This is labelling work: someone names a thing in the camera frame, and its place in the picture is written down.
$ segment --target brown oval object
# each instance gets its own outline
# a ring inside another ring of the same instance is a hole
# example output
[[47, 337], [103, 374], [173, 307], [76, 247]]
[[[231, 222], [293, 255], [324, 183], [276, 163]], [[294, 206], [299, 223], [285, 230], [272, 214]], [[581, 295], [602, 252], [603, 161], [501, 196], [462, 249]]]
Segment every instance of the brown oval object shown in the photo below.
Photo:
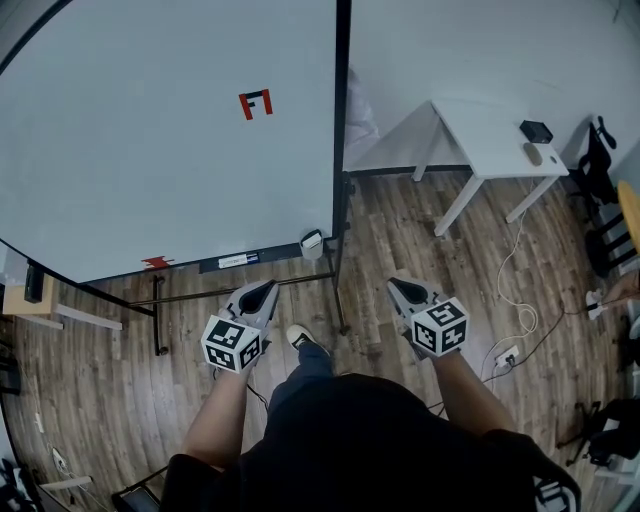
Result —
[[540, 155], [540, 151], [538, 151], [538, 148], [534, 144], [531, 144], [531, 142], [525, 142], [522, 145], [522, 149], [524, 149], [527, 157], [529, 157], [529, 161], [535, 167], [539, 167], [542, 165], [542, 155]]

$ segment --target blue jeans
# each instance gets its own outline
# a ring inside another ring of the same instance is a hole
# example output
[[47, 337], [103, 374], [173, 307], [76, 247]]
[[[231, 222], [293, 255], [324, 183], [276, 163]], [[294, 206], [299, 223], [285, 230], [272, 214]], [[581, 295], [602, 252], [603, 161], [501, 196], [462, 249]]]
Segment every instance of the blue jeans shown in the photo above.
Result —
[[291, 395], [300, 391], [307, 384], [333, 377], [331, 358], [315, 343], [302, 343], [298, 349], [300, 365], [282, 384], [273, 390], [269, 415], [275, 411]]

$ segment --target person's left arm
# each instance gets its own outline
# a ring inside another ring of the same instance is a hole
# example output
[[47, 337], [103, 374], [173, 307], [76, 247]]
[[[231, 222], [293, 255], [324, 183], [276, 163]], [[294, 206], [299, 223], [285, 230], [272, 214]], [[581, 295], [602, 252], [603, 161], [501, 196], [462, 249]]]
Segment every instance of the person's left arm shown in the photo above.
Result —
[[213, 390], [193, 420], [181, 453], [224, 469], [240, 457], [250, 371], [221, 371]]

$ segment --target wooden floor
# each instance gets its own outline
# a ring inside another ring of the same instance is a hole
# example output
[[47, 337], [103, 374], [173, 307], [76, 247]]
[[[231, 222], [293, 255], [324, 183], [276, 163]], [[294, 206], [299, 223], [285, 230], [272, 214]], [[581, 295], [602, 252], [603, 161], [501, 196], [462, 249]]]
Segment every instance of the wooden floor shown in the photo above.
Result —
[[[386, 296], [385, 280], [414, 276], [438, 283], [455, 295], [472, 315], [473, 337], [464, 349], [479, 372], [495, 340], [521, 334], [515, 308], [499, 300], [496, 274], [511, 251], [517, 225], [505, 215], [526, 194], [529, 183], [487, 182], [443, 238], [433, 229], [465, 183], [466, 173], [434, 173], [414, 184], [408, 176], [360, 178], [352, 198], [340, 287], [352, 330], [337, 334], [328, 282], [283, 287], [270, 338], [273, 345], [255, 370], [254, 384], [267, 398], [296, 365], [284, 330], [292, 322], [308, 326], [332, 350], [335, 369], [361, 372], [399, 382], [427, 404], [440, 400], [431, 364], [417, 365]], [[583, 305], [587, 290], [602, 285], [589, 270], [583, 249], [583, 226], [554, 185], [529, 210], [521, 246], [504, 271], [503, 292], [526, 301], [539, 313], [538, 330], [519, 341], [528, 353], [560, 315]], [[163, 294], [177, 295], [239, 285], [263, 278], [305, 275], [309, 263], [285, 261], [200, 276], [197, 267], [165, 272]], [[149, 298], [150, 276], [118, 279], [103, 285], [126, 299]], [[89, 486], [106, 507], [109, 496], [164, 466], [176, 451], [212, 385], [199, 338], [208, 315], [222, 299], [201, 299], [162, 307], [162, 336], [170, 354], [155, 357], [151, 321], [137, 313], [75, 290], [65, 289], [63, 303], [121, 320], [113, 333], [73, 320], [55, 331], [17, 320], [15, 345], [28, 378], [20, 397], [5, 397], [9, 424], [19, 454], [44, 479], [57, 480], [47, 445], [56, 447], [77, 475], [91, 475]], [[618, 314], [590, 322], [585, 315], [565, 317], [534, 356], [495, 381], [519, 429], [562, 463], [558, 440], [578, 427], [576, 401], [604, 402], [620, 396], [617, 353], [612, 345], [623, 323]], [[484, 377], [491, 374], [485, 368]], [[35, 413], [46, 434], [38, 432]], [[265, 412], [250, 396], [245, 448], [257, 442]], [[584, 492], [584, 509], [610, 510], [619, 490], [593, 477], [593, 467], [579, 462], [571, 474]], [[77, 510], [101, 510], [90, 497], [74, 491]], [[59, 496], [69, 502], [68, 492]]]

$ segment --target whiteboard frame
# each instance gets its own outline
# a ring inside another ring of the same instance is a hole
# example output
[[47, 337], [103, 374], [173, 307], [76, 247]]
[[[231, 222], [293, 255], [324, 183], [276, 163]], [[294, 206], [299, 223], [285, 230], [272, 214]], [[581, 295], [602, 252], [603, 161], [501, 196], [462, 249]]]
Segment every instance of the whiteboard frame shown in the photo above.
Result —
[[[18, 42], [9, 51], [6, 57], [0, 62], [0, 80], [2, 74], [9, 66], [9, 64], [20, 54], [20, 51], [29, 43], [29, 41], [58, 13], [60, 13], [67, 5], [73, 0], [58, 0], [49, 9], [47, 9], [38, 20], [23, 34]], [[350, 26], [351, 26], [351, 0], [335, 0], [336, 2], [336, 45], [335, 45], [335, 101], [334, 101], [334, 158], [333, 158], [333, 219], [332, 219], [332, 233], [328, 237], [328, 240], [334, 240], [340, 236], [343, 226], [341, 226], [341, 205], [343, 203], [343, 179], [341, 177], [343, 172], [343, 156], [344, 156], [344, 137], [345, 137], [345, 122], [346, 122], [346, 102], [347, 102], [347, 77], [349, 70], [349, 41], [350, 41]], [[29, 255], [21, 252], [18, 248], [7, 243], [0, 237], [0, 241], [8, 247], [12, 248], [19, 254], [26, 257], [30, 264], [38, 268], [43, 269], [47, 274], [52, 275], [64, 282], [75, 283], [66, 278], [62, 278], [53, 269], [49, 269], [44, 265], [39, 264], [37, 261], [29, 257]], [[251, 252], [261, 252], [272, 249], [271, 247], [265, 247], [252, 250]], [[130, 272], [125, 274], [107, 276], [95, 281], [102, 281], [107, 279], [115, 279], [119, 277], [139, 275], [148, 272], [154, 272], [157, 270], [164, 270], [171, 267], [182, 267], [186, 265], [192, 265], [207, 261], [210, 259], [219, 259], [229, 255], [216, 255], [211, 258], [198, 259], [188, 262], [181, 262], [174, 265], [168, 265], [162, 269], [148, 268], [136, 272]]]

